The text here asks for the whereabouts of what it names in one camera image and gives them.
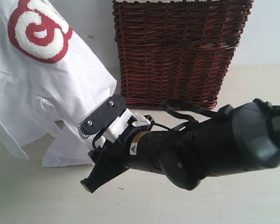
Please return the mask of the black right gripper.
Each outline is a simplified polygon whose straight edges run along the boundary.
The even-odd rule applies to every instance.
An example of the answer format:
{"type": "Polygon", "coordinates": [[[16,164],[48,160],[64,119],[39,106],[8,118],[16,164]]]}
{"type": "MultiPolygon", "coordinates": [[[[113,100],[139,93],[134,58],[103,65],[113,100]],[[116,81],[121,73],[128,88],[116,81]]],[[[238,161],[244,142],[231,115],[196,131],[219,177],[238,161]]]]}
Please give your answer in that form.
{"type": "Polygon", "coordinates": [[[125,130],[114,142],[108,137],[102,146],[97,146],[96,143],[103,137],[104,132],[104,130],[88,132],[89,135],[95,135],[91,142],[94,150],[88,153],[95,165],[89,176],[80,183],[90,193],[94,193],[127,170],[135,169],[135,155],[130,151],[135,131],[125,130]]]}

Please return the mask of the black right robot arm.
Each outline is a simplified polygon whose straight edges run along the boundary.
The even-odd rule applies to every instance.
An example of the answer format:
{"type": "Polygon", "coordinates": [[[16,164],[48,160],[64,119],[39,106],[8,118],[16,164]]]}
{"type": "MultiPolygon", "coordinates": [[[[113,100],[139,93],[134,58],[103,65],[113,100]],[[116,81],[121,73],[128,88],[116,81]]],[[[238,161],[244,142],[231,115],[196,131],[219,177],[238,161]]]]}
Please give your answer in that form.
{"type": "Polygon", "coordinates": [[[94,168],[81,181],[88,192],[130,169],[164,175],[193,190],[206,177],[280,166],[280,105],[257,98],[216,112],[172,99],[163,106],[183,123],[153,131],[154,119],[131,113],[120,96],[108,98],[80,123],[80,135],[93,136],[94,168]]]}

